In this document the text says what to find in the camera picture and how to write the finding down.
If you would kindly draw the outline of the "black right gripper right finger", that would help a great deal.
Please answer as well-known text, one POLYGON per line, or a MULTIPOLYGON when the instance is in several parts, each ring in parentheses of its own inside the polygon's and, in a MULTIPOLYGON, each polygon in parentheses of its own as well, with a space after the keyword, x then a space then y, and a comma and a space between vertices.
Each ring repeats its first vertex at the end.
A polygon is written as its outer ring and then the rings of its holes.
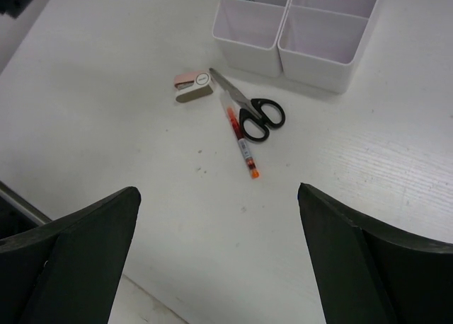
POLYGON ((451 323, 452 244, 356 211, 312 185, 298 191, 327 323, 451 323))

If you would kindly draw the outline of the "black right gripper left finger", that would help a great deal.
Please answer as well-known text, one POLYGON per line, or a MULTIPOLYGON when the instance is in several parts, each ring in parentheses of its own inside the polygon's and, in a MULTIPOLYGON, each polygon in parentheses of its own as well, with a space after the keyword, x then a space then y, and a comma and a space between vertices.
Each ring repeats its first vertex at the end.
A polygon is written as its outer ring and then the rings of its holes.
POLYGON ((1 322, 107 323, 140 203, 126 187, 1 239, 1 322))

